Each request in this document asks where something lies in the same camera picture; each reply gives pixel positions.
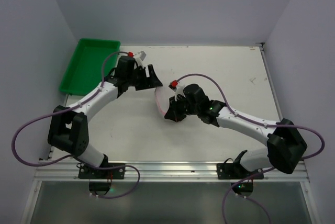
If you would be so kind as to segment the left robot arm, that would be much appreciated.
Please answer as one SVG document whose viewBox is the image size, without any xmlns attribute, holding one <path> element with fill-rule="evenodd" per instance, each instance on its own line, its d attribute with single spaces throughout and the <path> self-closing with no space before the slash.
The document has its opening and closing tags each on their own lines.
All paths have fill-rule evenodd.
<svg viewBox="0 0 335 224">
<path fill-rule="evenodd" d="M 51 119 L 48 144 L 64 151 L 90 167 L 105 170 L 108 157 L 89 141 L 88 123 L 106 105 L 118 99 L 128 88 L 141 91 L 161 87 L 153 65 L 143 66 L 146 54 L 124 53 L 117 66 L 90 93 L 69 108 L 58 106 Z"/>
</svg>

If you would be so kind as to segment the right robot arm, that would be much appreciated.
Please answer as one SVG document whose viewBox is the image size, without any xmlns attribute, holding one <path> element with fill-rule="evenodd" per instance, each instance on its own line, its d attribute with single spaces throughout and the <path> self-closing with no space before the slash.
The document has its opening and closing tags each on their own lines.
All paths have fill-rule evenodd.
<svg viewBox="0 0 335 224">
<path fill-rule="evenodd" d="M 290 120 L 279 123 L 266 120 L 256 125 L 246 120 L 247 114 L 230 111 L 226 103 L 209 99 L 197 84 L 185 86 L 172 82 L 169 88 L 175 94 L 169 98 L 165 119 L 180 122 L 195 115 L 205 124 L 237 131 L 264 145 L 258 150 L 244 150 L 235 158 L 230 170 L 238 176 L 268 167 L 291 174 L 307 149 Z"/>
</svg>

